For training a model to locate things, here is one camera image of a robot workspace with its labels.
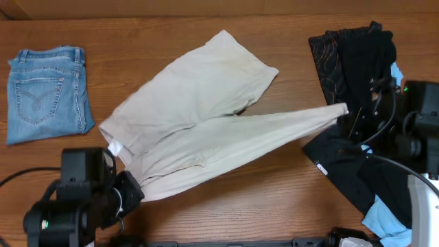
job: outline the white pants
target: white pants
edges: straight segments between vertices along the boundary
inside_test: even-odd
[[[175,195],[326,128],[345,104],[238,117],[278,70],[221,31],[143,85],[100,126],[142,187],[143,201]]]

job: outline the pants pocket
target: pants pocket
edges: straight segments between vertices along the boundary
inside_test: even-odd
[[[14,80],[18,116],[31,124],[53,117],[64,78]]]

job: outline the blue jeans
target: blue jeans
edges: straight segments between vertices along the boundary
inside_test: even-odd
[[[95,125],[84,63],[84,50],[70,46],[24,49],[9,61],[6,144],[87,133]]]

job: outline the cable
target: cable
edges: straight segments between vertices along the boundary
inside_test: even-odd
[[[388,162],[392,165],[396,165],[397,167],[405,170],[406,172],[409,172],[411,175],[413,175],[413,176],[419,178],[421,181],[423,181],[439,197],[439,189],[436,188],[436,186],[434,186],[428,179],[426,179],[424,176],[420,175],[419,173],[415,172],[414,170],[406,167],[405,165],[403,165],[399,162],[393,161],[393,160],[386,158],[386,157],[383,157],[383,156],[379,156],[376,154],[365,154],[365,155],[370,157],[370,158],[379,159],[381,161]]]
[[[404,136],[407,135],[407,124],[409,123],[410,118],[413,116],[413,114],[418,114],[419,112],[417,110],[412,110],[411,112],[407,113],[406,116],[404,117],[404,121],[403,121],[403,134]]]
[[[3,179],[2,181],[0,181],[0,187],[2,187],[3,185],[5,185],[7,182],[11,181],[12,179],[21,176],[23,174],[29,173],[29,172],[37,172],[37,171],[60,171],[61,168],[59,167],[34,167],[34,168],[29,168],[29,169],[24,169],[21,170],[19,172],[16,172],[12,175],[9,175],[7,178]]]
[[[375,106],[373,107],[373,112],[377,111],[378,105],[381,102],[382,98],[383,98],[383,93],[381,91],[379,91],[378,96],[377,96],[377,102],[375,103]]]
[[[116,182],[116,175],[117,175],[117,170],[116,170],[116,159],[115,157],[112,155],[112,153],[110,152],[110,150],[108,149],[104,149],[104,154],[107,154],[112,161],[112,166],[110,167],[111,170],[111,178],[108,180],[108,182],[106,183],[106,190],[110,190],[112,188],[112,186],[114,185],[114,183]]]
[[[392,120],[393,120],[393,118],[395,116],[395,112],[396,112],[396,95],[395,95],[395,92],[393,90],[391,90],[391,92],[392,92],[393,107],[392,107],[392,114],[390,115],[389,120],[387,121],[387,123],[385,123],[384,127],[379,129],[375,134],[373,134],[371,137],[367,138],[365,141],[362,141],[362,142],[358,143],[357,146],[361,146],[363,144],[366,144],[369,141],[372,141],[373,139],[378,137],[378,135],[381,134],[390,125],[390,123],[392,122]]]
[[[54,180],[48,188],[46,189],[46,192],[44,193],[43,197],[41,198],[41,202],[49,202],[50,197],[54,194],[56,191],[56,187],[61,183],[61,180],[57,179]]]
[[[119,233],[121,233],[125,229],[125,224],[120,216],[117,216],[117,219],[119,219],[119,222],[121,222],[121,228],[119,230]]]
[[[116,188],[112,188],[114,191],[116,191],[116,194],[119,196],[119,201],[120,201],[120,204],[119,204],[119,209],[117,209],[117,213],[116,213],[116,217],[119,215],[119,213],[120,212],[122,212],[123,210],[122,210],[122,195],[121,195],[121,193],[116,189]]]
[[[0,237],[0,246],[3,247],[11,247],[8,243],[6,243],[6,240]]]

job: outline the jeans waistband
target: jeans waistband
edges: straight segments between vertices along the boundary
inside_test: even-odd
[[[73,62],[85,63],[85,53],[81,47],[61,46],[47,51],[32,51],[29,49],[23,49],[19,52],[16,59],[20,62],[26,62],[26,60],[38,60],[43,58],[54,57],[69,57]]]

